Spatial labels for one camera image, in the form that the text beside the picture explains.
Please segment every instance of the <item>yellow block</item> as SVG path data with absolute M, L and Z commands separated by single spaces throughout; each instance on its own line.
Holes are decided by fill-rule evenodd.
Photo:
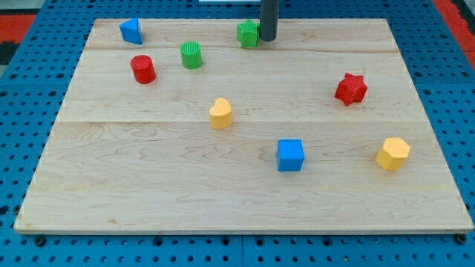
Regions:
M 232 124 L 232 112 L 229 102 L 220 97 L 214 101 L 214 106 L 209 109 L 211 127 L 224 129 Z
M 386 171 L 399 170 L 409 157 L 410 146 L 400 137 L 386 138 L 376 162 Z

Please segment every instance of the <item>toy block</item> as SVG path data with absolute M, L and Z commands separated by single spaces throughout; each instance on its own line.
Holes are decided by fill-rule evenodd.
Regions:
M 132 72 L 135 80 L 141 84 L 153 82 L 156 78 L 154 64 L 150 56 L 139 55 L 131 60 Z
M 137 45 L 142 44 L 142 31 L 140 30 L 138 18 L 126 21 L 122 23 L 119 27 L 124 41 Z
M 302 140 L 279 140 L 276 157 L 279 171 L 300 171 L 305 159 Z
M 409 157 L 410 146 L 400 137 L 386 138 L 376 162 L 386 171 L 399 170 Z
M 363 81 L 363 76 L 345 73 L 344 79 L 336 88 L 335 98 L 349 106 L 354 102 L 362 102 L 368 86 Z
M 220 97 L 214 101 L 214 106 L 209 109 L 211 127 L 224 129 L 232 124 L 232 111 L 229 102 Z
M 185 42 L 180 46 L 181 62 L 187 69 L 199 68 L 203 60 L 201 59 L 201 47 L 197 42 Z
M 258 46 L 259 27 L 258 23 L 252 22 L 250 19 L 237 25 L 237 40 L 242 48 Z

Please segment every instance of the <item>blue perforated surface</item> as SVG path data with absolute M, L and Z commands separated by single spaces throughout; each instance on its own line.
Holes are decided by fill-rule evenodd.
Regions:
M 35 237 L 12 225 L 94 18 L 257 18 L 196 0 L 50 0 L 0 80 L 0 266 L 473 266 L 475 236 Z M 475 211 L 475 73 L 430 1 L 281 1 L 284 18 L 386 18 Z

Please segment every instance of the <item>red star-shaped block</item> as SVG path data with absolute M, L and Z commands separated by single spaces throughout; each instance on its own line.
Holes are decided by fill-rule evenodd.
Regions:
M 362 102 L 368 86 L 363 81 L 363 76 L 344 74 L 344 79 L 336 88 L 335 98 L 343 101 L 344 105 L 349 106 L 354 102 Z

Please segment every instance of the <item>red surface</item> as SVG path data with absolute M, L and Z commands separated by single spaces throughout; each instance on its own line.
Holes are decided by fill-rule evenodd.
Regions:
M 453 36 L 475 68 L 475 36 L 468 29 L 467 22 L 460 16 L 459 9 L 450 0 L 433 0 Z
M 344 79 L 336 88 L 335 97 L 349 106 L 354 102 L 362 102 L 368 86 L 365 85 L 363 76 L 344 74 Z
M 135 80 L 141 84 L 148 84 L 153 82 L 156 78 L 154 64 L 149 56 L 135 56 L 131 60 L 131 67 L 134 72 Z
M 0 15 L 0 43 L 20 44 L 36 15 Z

